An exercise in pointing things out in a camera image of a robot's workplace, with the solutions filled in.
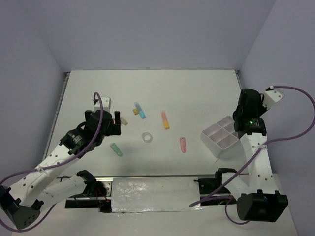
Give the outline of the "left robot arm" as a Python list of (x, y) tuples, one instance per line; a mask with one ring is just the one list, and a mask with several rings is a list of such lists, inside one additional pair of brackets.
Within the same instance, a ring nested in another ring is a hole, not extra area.
[(101, 145), (104, 137), (121, 134), (120, 112), (85, 111), (85, 121), (61, 138), (59, 144), (34, 169), (16, 173), (22, 178), (10, 186), (0, 186), (0, 207), (14, 227), (8, 230), (23, 233), (35, 228), (46, 209), (74, 195), (107, 197), (108, 188), (87, 170), (57, 184), (52, 182), (87, 152)]

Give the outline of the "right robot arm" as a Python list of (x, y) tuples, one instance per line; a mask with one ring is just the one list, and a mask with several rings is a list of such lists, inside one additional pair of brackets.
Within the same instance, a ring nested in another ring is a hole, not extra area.
[(234, 130), (244, 149), (249, 183), (243, 183), (239, 177), (232, 182), (227, 176), (214, 180), (219, 192), (233, 187), (231, 193), (236, 199), (240, 220), (274, 223), (288, 206), (287, 196), (280, 193), (273, 178), (266, 125), (261, 118), (283, 97), (284, 94), (274, 88), (263, 93), (250, 88), (241, 90), (233, 119)]

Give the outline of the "grey rectangular eraser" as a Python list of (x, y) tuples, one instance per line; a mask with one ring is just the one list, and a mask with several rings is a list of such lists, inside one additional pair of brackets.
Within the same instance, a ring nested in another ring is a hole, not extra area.
[(124, 118), (121, 118), (121, 123), (122, 123), (123, 125), (128, 125), (128, 122), (127, 122)]

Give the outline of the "green correction tape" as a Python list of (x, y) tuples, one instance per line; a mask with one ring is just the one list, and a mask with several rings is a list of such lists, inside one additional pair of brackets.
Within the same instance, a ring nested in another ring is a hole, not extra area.
[(119, 149), (119, 147), (115, 143), (110, 144), (110, 148), (119, 156), (123, 157), (122, 151)]

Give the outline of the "blue highlighter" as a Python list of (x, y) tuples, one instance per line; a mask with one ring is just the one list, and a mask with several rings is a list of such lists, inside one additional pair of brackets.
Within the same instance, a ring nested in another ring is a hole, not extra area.
[(135, 105), (136, 109), (138, 110), (140, 117), (142, 119), (145, 119), (146, 115), (145, 115), (144, 111), (142, 110), (140, 104), (138, 102), (134, 102), (134, 105)]

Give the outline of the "clear tape roll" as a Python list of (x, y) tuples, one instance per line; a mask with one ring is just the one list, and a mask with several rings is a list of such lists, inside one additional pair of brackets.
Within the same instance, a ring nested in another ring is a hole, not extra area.
[(153, 140), (153, 137), (152, 137), (151, 133), (144, 132), (144, 133), (142, 133), (142, 140), (146, 143), (150, 143)]

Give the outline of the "orange highlighter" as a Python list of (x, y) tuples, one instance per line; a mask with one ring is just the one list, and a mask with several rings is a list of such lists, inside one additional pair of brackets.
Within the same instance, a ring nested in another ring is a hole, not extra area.
[(162, 117), (162, 122), (163, 122), (163, 127), (168, 130), (170, 128), (167, 115), (165, 111), (161, 111), (161, 117)]

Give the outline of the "pink correction tape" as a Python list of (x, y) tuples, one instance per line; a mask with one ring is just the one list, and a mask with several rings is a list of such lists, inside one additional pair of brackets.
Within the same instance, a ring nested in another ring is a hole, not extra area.
[(182, 153), (186, 153), (186, 139), (185, 137), (180, 137), (180, 148)]

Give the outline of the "silver foil sheet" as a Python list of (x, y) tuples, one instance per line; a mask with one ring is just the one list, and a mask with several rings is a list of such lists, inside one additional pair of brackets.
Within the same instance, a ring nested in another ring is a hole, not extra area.
[(117, 213), (184, 212), (200, 210), (197, 177), (116, 178), (111, 208)]

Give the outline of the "white divided organizer tray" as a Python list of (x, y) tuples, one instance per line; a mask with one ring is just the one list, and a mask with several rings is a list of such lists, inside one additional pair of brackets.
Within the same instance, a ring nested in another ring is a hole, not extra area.
[(232, 159), (241, 156), (244, 149), (234, 130), (232, 116), (226, 116), (204, 129), (200, 139), (217, 159)]

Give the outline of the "metal base rail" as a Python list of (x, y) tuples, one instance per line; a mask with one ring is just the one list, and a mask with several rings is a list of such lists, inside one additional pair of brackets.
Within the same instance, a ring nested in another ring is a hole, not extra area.
[(184, 212), (204, 206), (224, 205), (231, 193), (223, 188), (207, 201), (190, 206), (214, 191), (214, 176), (165, 176), (100, 178), (104, 189), (89, 196), (76, 195), (66, 209), (96, 209), (102, 213)]

